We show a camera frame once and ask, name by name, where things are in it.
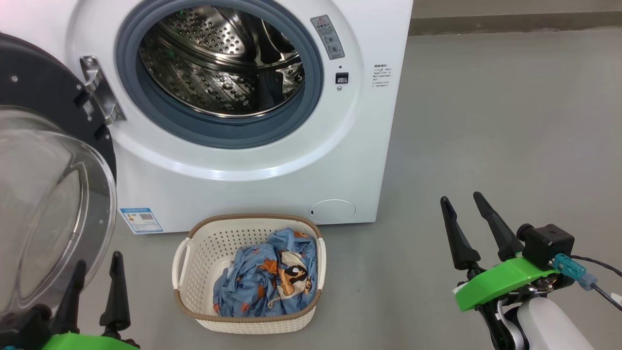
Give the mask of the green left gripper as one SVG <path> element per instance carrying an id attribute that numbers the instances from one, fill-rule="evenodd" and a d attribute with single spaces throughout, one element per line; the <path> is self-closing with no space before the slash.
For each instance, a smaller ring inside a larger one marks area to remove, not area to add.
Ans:
<path id="1" fill-rule="evenodd" d="M 43 350 L 139 350 L 133 344 L 109 336 L 120 336 L 120 332 L 131 326 L 126 274 L 122 253 L 114 252 L 110 265 L 111 284 L 106 309 L 100 317 L 104 327 L 103 336 L 78 334 L 78 313 L 80 294 L 86 279 L 86 262 L 78 261 L 65 290 L 64 297 L 51 323 L 54 335 Z"/>

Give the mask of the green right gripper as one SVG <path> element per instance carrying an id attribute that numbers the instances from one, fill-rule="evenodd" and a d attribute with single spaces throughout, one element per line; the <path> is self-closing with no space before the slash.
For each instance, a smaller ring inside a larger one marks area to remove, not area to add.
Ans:
<path id="1" fill-rule="evenodd" d="M 471 247 L 460 228 L 449 198 L 442 197 L 440 206 L 453 266 L 467 272 L 467 280 L 454 290 L 455 300 L 461 312 L 475 310 L 482 316 L 496 350 L 527 350 L 526 335 L 517 319 L 510 317 L 518 315 L 518 308 L 508 312 L 503 309 L 533 296 L 550 293 L 559 272 L 540 270 L 525 258 L 516 257 L 524 250 L 523 243 L 482 193 L 474 192 L 474 201 L 481 217 L 488 222 L 502 263 L 489 270 L 479 266 L 480 254 Z"/>

